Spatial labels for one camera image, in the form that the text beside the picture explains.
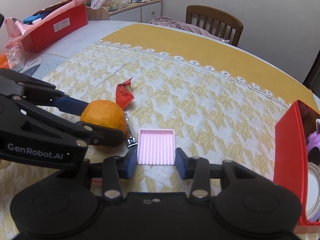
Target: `pink garment on chair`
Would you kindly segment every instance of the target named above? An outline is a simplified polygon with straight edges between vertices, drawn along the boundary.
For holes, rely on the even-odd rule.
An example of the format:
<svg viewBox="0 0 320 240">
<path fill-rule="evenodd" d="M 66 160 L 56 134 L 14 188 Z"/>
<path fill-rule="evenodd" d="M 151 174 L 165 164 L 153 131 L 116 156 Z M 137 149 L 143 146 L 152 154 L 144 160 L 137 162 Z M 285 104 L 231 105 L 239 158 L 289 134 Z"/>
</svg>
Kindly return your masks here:
<svg viewBox="0 0 320 240">
<path fill-rule="evenodd" d="M 24 24 L 17 20 L 16 18 L 6 18 L 4 20 L 5 27 L 7 28 L 8 36 L 11 38 L 7 43 L 4 45 L 7 49 L 12 49 L 13 47 L 19 45 L 21 40 L 26 37 L 29 33 L 31 33 L 34 29 L 39 27 L 40 25 L 44 24 L 47 21 L 50 21 L 52 18 L 56 17 L 57 15 L 83 4 L 86 0 L 72 0 L 71 2 L 61 6 L 60 8 L 54 10 L 50 13 L 46 18 L 43 20 L 35 23 L 35 24 Z"/>
<path fill-rule="evenodd" d="M 217 41 L 222 41 L 224 43 L 229 43 L 229 40 L 221 39 L 217 36 L 214 36 L 207 32 L 206 30 L 192 25 L 192 24 L 187 24 L 187 23 L 181 23 L 181 22 L 176 22 L 175 20 L 172 20 L 168 17 L 157 17 L 148 22 L 149 24 L 155 24 L 155 25 L 160 25 L 160 26 L 165 26 L 165 27 L 171 27 L 179 30 L 184 30 L 192 33 L 197 33 L 203 36 L 206 36 L 208 38 L 212 38 Z"/>
</svg>

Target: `white marble tabletop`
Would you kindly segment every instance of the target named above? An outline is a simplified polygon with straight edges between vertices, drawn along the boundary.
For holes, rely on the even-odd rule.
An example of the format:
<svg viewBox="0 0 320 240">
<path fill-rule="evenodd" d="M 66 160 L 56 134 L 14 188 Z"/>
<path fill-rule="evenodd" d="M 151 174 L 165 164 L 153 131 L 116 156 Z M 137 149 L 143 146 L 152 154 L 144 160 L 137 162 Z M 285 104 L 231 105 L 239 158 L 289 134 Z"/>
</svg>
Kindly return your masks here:
<svg viewBox="0 0 320 240">
<path fill-rule="evenodd" d="M 123 21 L 89 21 L 88 24 L 68 35 L 61 38 L 57 42 L 53 43 L 46 49 L 44 49 L 39 54 L 30 54 L 28 60 L 26 61 L 25 68 L 22 72 L 27 73 L 35 78 L 42 79 L 45 75 L 49 72 L 54 70 L 58 65 L 66 61 L 67 59 L 71 58 L 81 50 L 85 49 L 87 46 L 93 44 L 94 42 L 102 39 L 109 34 L 116 32 L 126 26 L 137 24 L 135 22 L 123 22 Z M 179 32 L 186 32 L 178 29 L 172 29 Z M 200 36 L 199 34 L 186 32 L 190 35 Z M 258 58 L 259 60 L 273 66 L 272 64 L 264 61 L 263 59 Z M 313 95 L 315 101 L 320 109 L 320 99 Z"/>
</svg>

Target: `wall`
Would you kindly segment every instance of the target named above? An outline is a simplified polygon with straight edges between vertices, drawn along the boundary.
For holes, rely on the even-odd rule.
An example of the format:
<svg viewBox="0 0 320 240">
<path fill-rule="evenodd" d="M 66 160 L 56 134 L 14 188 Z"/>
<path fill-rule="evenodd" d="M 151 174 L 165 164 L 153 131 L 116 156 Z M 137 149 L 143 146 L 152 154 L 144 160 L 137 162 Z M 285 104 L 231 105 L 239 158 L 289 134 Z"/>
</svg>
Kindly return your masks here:
<svg viewBox="0 0 320 240">
<path fill-rule="evenodd" d="M 236 16 L 239 48 L 304 81 L 320 49 L 320 0 L 164 0 L 163 15 L 185 22 L 190 4 Z"/>
<path fill-rule="evenodd" d="M 20 20 L 62 0 L 0 0 L 5 17 Z M 164 0 L 163 15 L 185 21 L 190 4 L 212 6 L 244 24 L 238 47 L 303 82 L 320 49 L 320 0 Z M 0 29 L 0 46 L 7 40 Z"/>
</svg>

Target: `scalloped lace edge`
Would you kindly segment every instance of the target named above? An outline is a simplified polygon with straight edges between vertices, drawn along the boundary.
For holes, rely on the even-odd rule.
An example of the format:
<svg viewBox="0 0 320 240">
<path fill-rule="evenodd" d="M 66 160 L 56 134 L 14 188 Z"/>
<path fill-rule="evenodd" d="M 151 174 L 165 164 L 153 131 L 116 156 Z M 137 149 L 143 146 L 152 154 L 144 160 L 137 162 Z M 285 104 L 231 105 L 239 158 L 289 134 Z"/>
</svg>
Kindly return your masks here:
<svg viewBox="0 0 320 240">
<path fill-rule="evenodd" d="M 153 55 L 157 55 L 157 56 L 160 56 L 160 57 L 164 57 L 164 58 L 169 58 L 173 61 L 176 61 L 176 62 L 184 62 L 186 64 L 189 64 L 193 67 L 198 67 L 200 69 L 205 69 L 206 71 L 210 72 L 210 73 L 214 73 L 215 75 L 218 75 L 218 76 L 222 76 L 226 79 L 229 79 L 233 82 L 236 82 L 236 83 L 239 83 L 241 85 L 244 85 L 264 96 L 266 96 L 267 98 L 270 98 L 278 103 L 280 103 L 281 105 L 289 108 L 291 106 L 291 104 L 287 104 L 281 97 L 274 97 L 273 96 L 273 93 L 270 92 L 269 90 L 267 89 L 264 89 L 262 90 L 260 88 L 260 86 L 258 86 L 257 84 L 255 83 L 247 83 L 247 81 L 245 79 L 243 79 L 242 77 L 231 77 L 231 74 L 227 71 L 216 71 L 216 69 L 212 66 L 201 66 L 199 62 L 197 62 L 196 60 L 190 60 L 190 61 L 186 61 L 184 60 L 183 57 L 181 56 L 170 56 L 169 53 L 167 52 L 159 52 L 157 53 L 154 49 L 143 49 L 142 47 L 140 46 L 136 46 L 136 47 L 132 47 L 130 44 L 123 44 L 121 45 L 120 43 L 111 43 L 110 41 L 102 41 L 102 40 L 99 40 L 98 42 L 96 42 L 96 44 L 99 44 L 99 45 L 108 45 L 108 46 L 113 46 L 113 47 L 117 47 L 117 48 L 122 48 L 122 49 L 130 49 L 130 50 L 134 50 L 134 51 L 140 51 L 140 52 L 144 52 L 144 53 L 148 53 L 148 54 L 153 54 Z"/>
</svg>

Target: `red box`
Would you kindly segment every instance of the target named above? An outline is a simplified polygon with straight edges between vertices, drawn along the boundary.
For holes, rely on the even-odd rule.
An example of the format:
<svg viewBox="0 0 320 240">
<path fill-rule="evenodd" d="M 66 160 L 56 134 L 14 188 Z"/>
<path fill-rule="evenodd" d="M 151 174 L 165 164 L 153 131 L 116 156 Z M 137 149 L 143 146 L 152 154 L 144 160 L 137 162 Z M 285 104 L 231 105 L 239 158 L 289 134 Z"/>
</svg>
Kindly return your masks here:
<svg viewBox="0 0 320 240">
<path fill-rule="evenodd" d="M 85 5 L 73 7 L 45 22 L 22 41 L 24 51 L 39 53 L 67 34 L 88 24 Z"/>
<path fill-rule="evenodd" d="M 276 158 L 273 181 L 295 193 L 302 203 L 302 213 L 295 228 L 297 234 L 320 232 L 320 222 L 306 216 L 308 194 L 308 154 L 306 138 L 316 131 L 320 115 L 301 101 L 296 101 L 276 124 Z"/>
</svg>

